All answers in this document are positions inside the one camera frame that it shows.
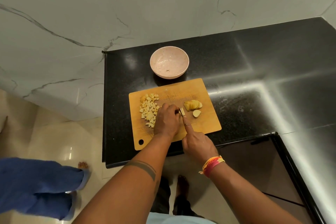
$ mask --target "bare foot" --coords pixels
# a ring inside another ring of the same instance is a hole
[[[88,169],[89,165],[86,162],[78,162],[79,169]]]
[[[186,199],[189,193],[189,183],[186,177],[179,175],[177,178],[176,197],[183,195]]]

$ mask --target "light blue shirt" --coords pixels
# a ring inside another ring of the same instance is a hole
[[[146,224],[215,224],[207,219],[182,216],[169,215],[163,213],[149,213]]]

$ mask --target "white marble wall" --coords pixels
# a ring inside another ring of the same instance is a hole
[[[102,116],[102,50],[321,15],[336,26],[334,1],[0,0],[0,88],[71,120]]]

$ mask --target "dark pants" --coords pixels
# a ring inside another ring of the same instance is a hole
[[[14,209],[61,220],[72,206],[65,192],[78,189],[83,177],[83,170],[54,161],[0,159],[0,213]]]
[[[152,213],[169,214],[169,197],[170,188],[168,180],[164,177],[161,177],[159,189],[157,190],[157,194],[150,211]],[[191,210],[189,201],[183,195],[180,195],[175,199],[173,214],[203,218]]]

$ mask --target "bowl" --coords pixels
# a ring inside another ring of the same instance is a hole
[[[175,79],[183,75],[189,66],[187,53],[175,46],[157,49],[150,57],[153,72],[164,79]]]

